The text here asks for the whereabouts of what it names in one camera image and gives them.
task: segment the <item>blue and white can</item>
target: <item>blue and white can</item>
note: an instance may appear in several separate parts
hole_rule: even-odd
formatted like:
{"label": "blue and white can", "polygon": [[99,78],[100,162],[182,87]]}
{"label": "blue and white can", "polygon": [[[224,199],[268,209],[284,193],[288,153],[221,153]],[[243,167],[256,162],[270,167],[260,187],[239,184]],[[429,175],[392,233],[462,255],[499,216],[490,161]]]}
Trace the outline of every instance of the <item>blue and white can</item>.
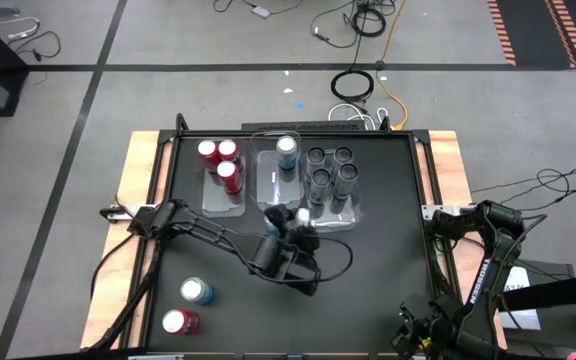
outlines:
{"label": "blue and white can", "polygon": [[184,299],[198,305],[210,305],[215,299],[215,289],[198,277],[186,279],[180,291]]}
{"label": "blue and white can", "polygon": [[279,167],[284,170],[292,170],[297,166],[299,149],[297,142],[292,136],[282,136],[277,140],[277,152],[279,153]]}

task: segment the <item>can lid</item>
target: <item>can lid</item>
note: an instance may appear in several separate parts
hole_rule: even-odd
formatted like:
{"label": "can lid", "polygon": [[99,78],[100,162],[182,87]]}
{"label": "can lid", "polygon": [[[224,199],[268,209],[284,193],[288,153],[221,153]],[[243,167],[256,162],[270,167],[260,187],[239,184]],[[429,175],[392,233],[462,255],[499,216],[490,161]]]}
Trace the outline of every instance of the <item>can lid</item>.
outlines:
{"label": "can lid", "polygon": [[174,334],[184,328],[184,325],[186,324],[186,317],[180,310],[172,309],[168,311],[166,315],[164,315],[162,324],[164,326],[164,330]]}
{"label": "can lid", "polygon": [[300,208],[295,214],[295,222],[299,225],[308,226],[310,223],[310,210]]}
{"label": "can lid", "polygon": [[291,154],[297,150],[297,142],[292,136],[282,136],[277,140],[277,151],[283,154]]}
{"label": "can lid", "polygon": [[339,168],[339,176],[341,176],[344,180],[354,180],[357,178],[359,171],[355,165],[352,164],[345,164]]}
{"label": "can lid", "polygon": [[231,177],[235,171],[237,171],[237,167],[232,161],[222,161],[217,166],[217,174],[221,177]]}
{"label": "can lid", "polygon": [[201,283],[197,278],[190,278],[181,284],[181,296],[188,301],[196,300],[201,295]]}
{"label": "can lid", "polygon": [[321,148],[312,148],[308,151],[308,160],[313,163],[320,163],[326,159],[326,153]]}
{"label": "can lid", "polygon": [[319,169],[312,174],[312,182],[319,186],[330,183],[330,173],[326,169]]}
{"label": "can lid", "polygon": [[201,155],[208,156],[208,155],[211,155],[212,153],[214,153],[216,148],[217,148],[217,145],[215,145],[214,141],[203,140],[202,142],[199,143],[197,150],[199,150],[199,153]]}
{"label": "can lid", "polygon": [[219,153],[222,155],[232,155],[237,150],[237,145],[232,140],[224,140],[219,143]]}
{"label": "can lid", "polygon": [[348,148],[339,148],[335,151],[335,159],[341,163],[347,163],[352,160],[352,151]]}

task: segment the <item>black cable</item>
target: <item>black cable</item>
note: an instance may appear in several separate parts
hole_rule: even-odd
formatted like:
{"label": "black cable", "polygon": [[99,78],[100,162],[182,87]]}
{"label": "black cable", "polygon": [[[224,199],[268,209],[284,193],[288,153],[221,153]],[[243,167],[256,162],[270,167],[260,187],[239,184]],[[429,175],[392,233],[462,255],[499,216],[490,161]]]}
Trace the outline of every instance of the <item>black cable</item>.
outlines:
{"label": "black cable", "polygon": [[[381,27],[379,28],[379,30],[373,32],[364,31],[364,25],[366,25],[366,19],[368,19],[368,14],[375,15],[377,17],[377,21],[381,22]],[[357,24],[357,20],[359,18],[363,18],[364,20],[361,24],[361,29]],[[353,30],[355,30],[355,32],[359,34],[359,41],[361,41],[362,36],[377,37],[383,34],[384,31],[386,31],[386,18],[382,13],[380,13],[378,10],[375,10],[374,8],[371,8],[369,6],[361,6],[361,7],[358,6],[357,12],[352,16],[350,25],[352,26]]]}
{"label": "black cable", "polygon": [[[520,265],[524,266],[524,269],[526,271],[533,273],[535,275],[547,276],[547,277],[549,277],[553,280],[556,280],[556,281],[567,280],[567,279],[572,278],[570,276],[570,274],[563,274],[563,273],[562,274],[551,274],[551,273],[548,273],[548,272],[544,271],[543,269],[541,269],[535,265],[532,265],[531,263],[528,263],[528,262],[521,260],[521,259],[517,259],[516,262],[519,263]],[[559,279],[559,278],[557,278],[557,276],[565,276],[566,279]]]}
{"label": "black cable", "polygon": [[106,261],[112,256],[112,254],[114,254],[115,252],[117,252],[117,250],[121,249],[124,245],[126,245],[128,243],[128,241],[130,241],[130,239],[132,239],[133,236],[134,236],[133,234],[128,235],[127,238],[122,240],[119,244],[117,244],[114,248],[112,248],[112,250],[110,250],[106,255],[104,255],[103,258],[101,258],[101,261],[99,262],[99,264],[95,268],[95,272],[92,275],[92,281],[90,282],[90,299],[91,300],[92,300],[92,296],[95,293],[95,284],[97,283],[97,275],[99,275],[99,270],[101,270],[101,268],[104,266]]}
{"label": "black cable", "polygon": [[[539,176],[543,171],[553,171],[553,172],[557,173],[557,175],[555,176],[554,179],[549,180],[549,181],[546,181],[546,182],[544,183],[544,182],[541,180],[540,176]],[[533,190],[539,189],[539,188],[541,188],[541,187],[547,187],[548,189],[553,190],[554,188],[549,187],[548,184],[553,183],[553,182],[555,182],[555,181],[557,181],[557,180],[559,180],[559,179],[561,179],[561,178],[563,178],[564,181],[566,182],[566,190],[563,191],[563,192],[566,192],[566,193],[567,193],[567,192],[570,191],[570,182],[568,181],[567,176],[573,175],[575,171],[576,171],[576,169],[571,170],[570,172],[568,172],[568,173],[566,173],[566,174],[563,174],[561,171],[555,170],[555,169],[542,169],[542,170],[539,170],[539,172],[537,173],[537,177],[536,177],[537,181],[539,181],[539,185],[535,185],[535,186],[531,187],[530,189],[528,189],[528,190],[526,190],[526,191],[523,191],[523,192],[520,192],[519,194],[513,195],[513,196],[509,197],[508,199],[500,202],[500,204],[503,205],[504,203],[507,203],[507,202],[509,202],[509,201],[511,201],[511,200],[514,200],[514,199],[516,199],[516,198],[518,198],[518,197],[520,197],[520,196],[524,196],[524,195],[532,192]]]}
{"label": "black cable", "polygon": [[299,2],[297,2],[297,4],[295,4],[294,6],[291,6],[291,7],[287,8],[287,9],[284,9],[284,10],[281,10],[281,11],[276,11],[276,12],[272,12],[272,11],[271,11],[271,12],[270,12],[270,15],[279,15],[279,14],[283,14],[283,13],[285,13],[285,12],[288,12],[288,11],[290,11],[290,10],[296,9],[299,5],[301,5],[301,3],[302,3],[303,1],[304,1],[304,0],[299,0]]}
{"label": "black cable", "polygon": [[[362,31],[363,31],[365,25],[366,25],[366,20],[364,20],[363,23],[361,24],[361,30]],[[349,102],[349,103],[366,101],[370,97],[370,95],[372,95],[372,92],[375,90],[375,81],[373,80],[372,76],[369,73],[362,71],[362,70],[353,70],[353,68],[357,64],[357,57],[359,56],[359,49],[361,47],[361,39],[362,38],[363,38],[363,36],[359,33],[359,41],[357,42],[357,50],[355,50],[355,57],[352,61],[352,65],[350,65],[350,68],[346,71],[342,71],[339,74],[337,74],[332,79],[332,81],[330,82],[330,91],[333,93],[333,95],[335,95],[339,99],[341,99],[345,102]],[[366,80],[368,80],[368,89],[366,91],[364,91],[363,93],[357,94],[357,95],[344,95],[344,94],[340,93],[337,90],[337,82],[342,77],[347,76],[347,75],[351,75],[351,74],[363,76]]]}
{"label": "black cable", "polygon": [[[572,174],[576,175],[576,169],[572,171]],[[559,175],[544,175],[544,176],[542,176],[542,178],[551,178],[551,177],[559,177]],[[514,185],[519,185],[519,184],[531,182],[531,181],[538,181],[538,179],[536,177],[534,177],[534,178],[519,180],[519,181],[515,181],[515,182],[511,182],[511,183],[500,184],[500,185],[495,185],[495,186],[490,186],[490,187],[486,187],[486,188],[473,190],[470,193],[475,194],[475,193],[482,192],[482,191],[494,190],[497,188],[505,188],[505,187],[509,187],[509,186],[514,186]]]}
{"label": "black cable", "polygon": [[228,11],[228,8],[230,7],[230,4],[232,4],[233,0],[228,0],[228,3],[226,4],[226,7],[223,9],[217,9],[217,3],[221,1],[221,0],[215,0],[212,2],[212,8],[213,10],[215,10],[216,12],[226,12]]}
{"label": "black cable", "polygon": [[541,356],[541,357],[546,357],[546,354],[544,354],[543,351],[541,351],[537,345],[535,345],[535,343],[532,341],[532,339],[528,336],[528,333],[526,333],[526,330],[524,330],[524,328],[521,327],[521,325],[519,325],[519,322],[517,321],[517,319],[515,319],[515,316],[512,314],[512,312],[508,309],[508,304],[506,304],[506,299],[504,298],[503,294],[499,295],[499,299],[501,300],[501,306],[504,308],[504,310],[506,311],[506,313],[508,314],[508,316],[510,316],[510,319],[512,320],[512,322],[515,324],[515,326],[517,327],[517,329],[519,329],[519,331],[521,331],[521,334],[523,335],[523,337],[526,339],[526,341],[528,342],[528,344],[530,345],[530,347],[532,347],[533,349],[535,349],[535,351]]}
{"label": "black cable", "polygon": [[[351,1],[349,1],[349,2],[347,2],[347,3],[345,3],[345,4],[343,4],[343,5],[341,5],[341,6],[339,6],[339,7],[336,7],[336,8],[334,8],[334,9],[330,9],[330,10],[326,10],[326,11],[324,11],[324,12],[316,15],[316,16],[312,19],[312,21],[310,22],[310,34],[311,34],[312,36],[318,38],[319,40],[325,42],[326,44],[328,44],[328,45],[330,45],[330,46],[332,46],[332,47],[334,47],[334,48],[337,48],[337,49],[347,49],[347,48],[352,47],[353,45],[355,45],[355,44],[357,43],[357,37],[359,36],[359,34],[357,34],[357,33],[355,33],[355,38],[352,40],[351,43],[349,43],[349,44],[347,44],[347,45],[337,45],[337,44],[332,43],[332,42],[330,41],[330,38],[329,38],[329,37],[326,37],[326,36],[324,36],[324,35],[321,35],[321,34],[319,34],[317,31],[315,31],[315,26],[314,26],[314,25],[315,25],[315,21],[317,21],[317,19],[318,19],[319,17],[321,17],[321,16],[323,16],[323,15],[326,15],[326,14],[330,14],[330,13],[335,12],[335,11],[338,11],[338,10],[341,10],[341,9],[345,8],[346,6],[348,6],[348,5],[350,5],[350,4],[352,4],[352,9],[350,10],[350,15],[352,16],[352,13],[355,11],[355,1],[356,1],[356,0],[351,0]],[[350,21],[350,20],[348,20],[348,22],[347,22],[347,21],[346,21],[347,18],[348,18],[348,16],[346,16],[346,14],[344,14],[344,22],[346,22],[346,23],[348,23],[348,22]]]}
{"label": "black cable", "polygon": [[[388,16],[394,14],[395,12],[397,12],[397,9],[395,8],[395,0],[388,0],[388,1],[390,1],[390,4],[384,4],[384,0],[375,0],[375,2],[373,3],[374,6],[381,6],[380,11],[385,17],[388,17]],[[386,13],[384,11],[384,6],[392,7],[392,11],[389,13]]]}
{"label": "black cable", "polygon": [[[172,228],[173,230],[177,230],[177,231],[179,231],[179,232],[182,233],[182,234],[188,233],[188,232],[190,231],[189,229],[181,228],[181,227],[179,227],[178,225],[181,225],[181,223],[176,223],[176,222],[175,222],[175,223],[171,223],[171,224],[170,224],[170,226],[171,226],[171,228]],[[192,227],[198,227],[198,228],[203,229],[203,230],[209,230],[209,229],[207,229],[207,228],[205,228],[205,227],[203,227],[203,226],[201,226],[201,225],[198,225],[198,224],[196,224],[196,223],[193,223],[191,226],[192,226]],[[232,231],[232,232],[234,232],[234,233],[236,233],[236,234],[238,234],[238,235],[245,235],[245,234],[239,233],[239,232],[237,232],[237,231],[234,231],[234,230],[232,230],[232,229],[230,229],[230,231]],[[251,274],[253,274],[253,275],[255,275],[255,276],[257,276],[257,277],[259,277],[259,278],[261,278],[261,279],[263,279],[263,280],[266,280],[266,281],[269,281],[269,282],[272,282],[272,283],[275,283],[275,284],[289,284],[289,283],[293,283],[293,284],[294,284],[294,283],[310,283],[310,282],[321,283],[321,282],[327,282],[327,281],[331,281],[331,280],[334,280],[334,279],[340,277],[340,276],[343,275],[346,271],[348,271],[348,269],[350,269],[350,267],[352,266],[353,260],[354,260],[354,255],[353,255],[352,248],[351,248],[348,244],[346,244],[345,242],[343,242],[343,241],[341,241],[341,240],[338,240],[338,239],[327,238],[327,237],[322,237],[322,236],[318,236],[318,237],[319,237],[320,239],[322,239],[322,240],[327,240],[327,241],[332,241],[332,242],[338,243],[338,244],[342,245],[343,247],[345,247],[346,250],[348,250],[348,263],[346,264],[346,266],[344,266],[344,268],[341,269],[340,271],[338,271],[337,273],[335,273],[335,274],[333,274],[333,275],[330,275],[330,276],[328,276],[328,277],[325,277],[325,278],[321,278],[321,277],[320,277],[320,276],[321,276],[321,273],[320,273],[320,271],[318,271],[317,274],[315,274],[315,276],[314,276],[312,279],[293,279],[293,280],[282,279],[282,280],[277,280],[277,279],[273,279],[273,278],[270,278],[270,277],[262,274],[261,272],[259,272],[259,270],[257,270],[257,269],[255,269],[254,267],[252,267],[252,265],[250,265],[250,264],[248,263],[248,260],[246,260],[246,257],[243,255],[243,253],[241,252],[241,250],[239,249],[239,247],[237,247],[237,245],[235,245],[235,243],[234,243],[232,240],[230,240],[228,237],[226,237],[226,236],[223,235],[223,234],[220,234],[220,235],[219,235],[219,239],[220,239],[220,240],[223,240],[223,241],[226,242],[228,245],[230,245],[230,247],[232,247],[232,249],[235,251],[235,255],[237,255],[237,257],[238,257],[239,260],[244,264],[244,266],[246,266],[246,268],[248,268],[248,270],[250,271]],[[286,246],[289,246],[289,247],[294,247],[298,252],[300,252],[300,253],[302,253],[302,254],[305,254],[305,255],[308,255],[308,254],[304,253],[303,251],[301,251],[296,245],[286,244],[286,243],[283,243],[283,244],[286,245]]]}
{"label": "black cable", "polygon": [[563,199],[565,199],[565,198],[567,198],[568,196],[570,196],[570,195],[572,195],[572,194],[575,194],[575,193],[576,193],[576,189],[575,189],[575,190],[572,190],[572,191],[570,191],[570,192],[568,192],[568,193],[566,193],[565,195],[562,195],[562,196],[556,198],[555,200],[547,203],[546,205],[538,206],[538,207],[534,207],[534,208],[528,208],[528,209],[517,209],[517,210],[518,210],[518,211],[536,211],[536,210],[542,210],[542,209],[545,209],[545,208],[547,208],[547,207],[550,207],[550,206],[552,206],[552,205],[555,205],[555,204],[561,202]]}
{"label": "black cable", "polygon": [[[42,54],[39,51],[37,51],[36,49],[21,50],[24,46],[30,44],[31,42],[33,42],[37,39],[41,39],[42,37],[44,37],[46,35],[53,35],[55,37],[55,39],[57,40],[57,51],[55,51],[53,54]],[[17,55],[21,55],[23,53],[32,53],[35,56],[35,59],[37,61],[41,61],[43,58],[46,58],[46,59],[54,58],[57,55],[59,55],[60,52],[61,52],[61,39],[59,38],[59,35],[57,35],[56,32],[51,31],[51,30],[43,32],[40,35],[37,35],[31,39],[26,40],[21,45],[19,45],[19,47],[17,47],[17,49],[15,50],[15,54],[17,54]]]}

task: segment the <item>red can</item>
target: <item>red can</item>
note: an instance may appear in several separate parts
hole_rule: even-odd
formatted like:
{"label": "red can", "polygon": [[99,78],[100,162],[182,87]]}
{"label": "red can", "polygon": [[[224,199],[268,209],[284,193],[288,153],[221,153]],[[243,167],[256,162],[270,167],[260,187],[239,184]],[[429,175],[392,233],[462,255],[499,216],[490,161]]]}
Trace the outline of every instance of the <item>red can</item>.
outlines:
{"label": "red can", "polygon": [[222,161],[217,167],[217,175],[224,190],[228,194],[236,194],[241,191],[243,183],[241,181],[241,174],[237,170],[237,166],[232,161]]}
{"label": "red can", "polygon": [[219,157],[221,161],[230,161],[235,164],[239,171],[243,168],[239,147],[232,140],[224,140],[219,143]]}
{"label": "red can", "polygon": [[221,162],[219,152],[217,151],[217,144],[212,140],[203,140],[197,147],[199,157],[203,160],[206,170],[211,173],[217,172],[217,166]]}
{"label": "red can", "polygon": [[164,315],[162,324],[170,334],[194,334],[199,330],[199,315],[186,309],[172,309]]}

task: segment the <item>gray floor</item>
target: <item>gray floor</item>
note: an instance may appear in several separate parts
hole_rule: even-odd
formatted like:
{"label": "gray floor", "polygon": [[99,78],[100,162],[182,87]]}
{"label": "gray floor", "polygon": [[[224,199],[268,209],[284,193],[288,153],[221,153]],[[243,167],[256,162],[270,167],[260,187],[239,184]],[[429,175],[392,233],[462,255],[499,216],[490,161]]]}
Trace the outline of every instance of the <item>gray floor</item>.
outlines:
{"label": "gray floor", "polygon": [[[71,3],[27,1],[22,15],[40,17],[43,30],[62,36],[64,49],[53,63],[93,64],[116,1]],[[129,0],[109,63],[349,62],[354,51],[329,48],[308,33],[313,14],[331,4],[304,1],[294,12],[262,20],[238,0],[225,14],[214,13],[209,1]],[[417,0],[406,6],[388,62],[504,63],[485,2]],[[320,31],[339,30],[351,38],[348,29],[337,28],[340,22],[340,15],[322,19]],[[384,41],[362,42],[359,61],[376,60]],[[335,74],[105,73],[9,356],[78,350],[90,277],[107,232],[97,211],[112,202],[132,131],[171,128],[177,112],[193,129],[325,120],[338,103],[329,88]],[[91,77],[51,72],[33,86],[43,75],[31,74],[15,116],[0,119],[0,332]],[[543,167],[576,167],[576,72],[383,76],[410,110],[408,129],[457,131],[471,189],[532,177]],[[341,86],[349,92],[361,88],[353,79]],[[374,113],[380,106],[391,118],[401,117],[376,89],[367,108]],[[522,189],[477,193],[474,199],[503,200]],[[538,206],[556,196],[535,191],[510,205]],[[546,213],[549,218],[531,233],[522,257],[572,263],[576,270],[576,195]]]}

